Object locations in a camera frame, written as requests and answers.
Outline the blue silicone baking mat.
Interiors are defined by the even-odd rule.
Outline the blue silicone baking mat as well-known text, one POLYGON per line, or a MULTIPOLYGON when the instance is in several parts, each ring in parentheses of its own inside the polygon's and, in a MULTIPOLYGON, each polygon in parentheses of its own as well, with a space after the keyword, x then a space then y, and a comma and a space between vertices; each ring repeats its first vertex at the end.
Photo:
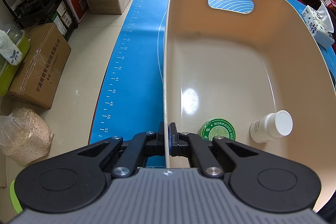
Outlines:
MULTIPOLYGON (((303 4, 288 1, 300 14, 303 4)), ((164 122, 163 66, 169 0, 134 0, 114 46, 93 119, 91 142, 131 139, 164 122)), ((335 76, 332 50, 319 47, 335 76)))

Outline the blue white tissue pack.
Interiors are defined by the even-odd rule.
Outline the blue white tissue pack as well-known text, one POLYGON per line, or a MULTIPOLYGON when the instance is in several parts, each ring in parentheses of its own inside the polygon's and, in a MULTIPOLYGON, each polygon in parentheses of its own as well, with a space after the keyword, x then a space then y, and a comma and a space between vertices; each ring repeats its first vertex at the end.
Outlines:
POLYGON ((334 27, 327 7, 323 3, 318 10, 306 6, 302 17, 315 41, 326 50, 330 48, 334 43, 334 27))

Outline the white plastic pill bottle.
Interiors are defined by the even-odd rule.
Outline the white plastic pill bottle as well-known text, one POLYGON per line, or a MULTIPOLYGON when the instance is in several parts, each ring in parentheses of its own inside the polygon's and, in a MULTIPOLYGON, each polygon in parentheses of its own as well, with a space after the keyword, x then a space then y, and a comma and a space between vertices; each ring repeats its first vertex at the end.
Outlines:
POLYGON ((280 110, 253 121, 249 134, 254 142, 266 143, 288 136, 292 129, 291 115, 285 110, 280 110))

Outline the green round wormwood tin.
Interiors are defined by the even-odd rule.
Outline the green round wormwood tin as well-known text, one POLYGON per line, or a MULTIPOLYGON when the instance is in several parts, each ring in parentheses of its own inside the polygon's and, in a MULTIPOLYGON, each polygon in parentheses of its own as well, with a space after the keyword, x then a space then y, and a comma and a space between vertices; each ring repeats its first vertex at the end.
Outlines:
POLYGON ((230 140, 236 139, 236 132, 232 124, 222 118, 214 118, 206 121, 198 132, 198 135, 204 139, 212 141, 216 136, 223 136, 230 140))

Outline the beige plastic storage bin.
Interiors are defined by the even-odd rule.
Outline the beige plastic storage bin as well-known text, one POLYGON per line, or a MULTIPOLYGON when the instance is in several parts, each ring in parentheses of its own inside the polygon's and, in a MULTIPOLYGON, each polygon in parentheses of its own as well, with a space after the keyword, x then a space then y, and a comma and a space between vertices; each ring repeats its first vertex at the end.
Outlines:
POLYGON ((335 90, 322 53, 286 0, 169 0, 163 66, 165 123, 197 133, 212 118, 236 140, 318 174, 319 211, 335 191, 335 90), (291 133, 266 143, 253 121, 280 110, 291 133))

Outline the brown cardboard box on floor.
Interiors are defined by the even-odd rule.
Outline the brown cardboard box on floor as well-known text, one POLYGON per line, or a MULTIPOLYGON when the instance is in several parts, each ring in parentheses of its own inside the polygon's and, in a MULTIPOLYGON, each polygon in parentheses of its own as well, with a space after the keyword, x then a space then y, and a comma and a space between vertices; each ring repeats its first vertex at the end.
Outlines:
POLYGON ((50 109, 71 48, 54 23, 25 31, 30 50, 7 94, 17 101, 50 109))

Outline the green lidded container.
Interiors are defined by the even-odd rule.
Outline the green lidded container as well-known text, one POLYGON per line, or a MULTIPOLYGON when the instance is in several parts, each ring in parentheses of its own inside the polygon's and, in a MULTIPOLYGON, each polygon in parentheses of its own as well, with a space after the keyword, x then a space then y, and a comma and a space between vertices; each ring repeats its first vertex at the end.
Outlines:
POLYGON ((1 97, 9 90, 15 74, 30 50, 25 30, 15 24, 1 25, 1 97))

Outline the clear bag of grain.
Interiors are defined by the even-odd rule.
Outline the clear bag of grain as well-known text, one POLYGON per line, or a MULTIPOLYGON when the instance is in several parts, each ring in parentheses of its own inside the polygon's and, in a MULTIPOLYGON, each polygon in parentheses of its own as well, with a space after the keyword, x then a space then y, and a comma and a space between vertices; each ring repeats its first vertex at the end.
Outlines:
POLYGON ((46 156, 53 137, 46 122, 31 108, 1 116, 1 151, 20 165, 46 156))

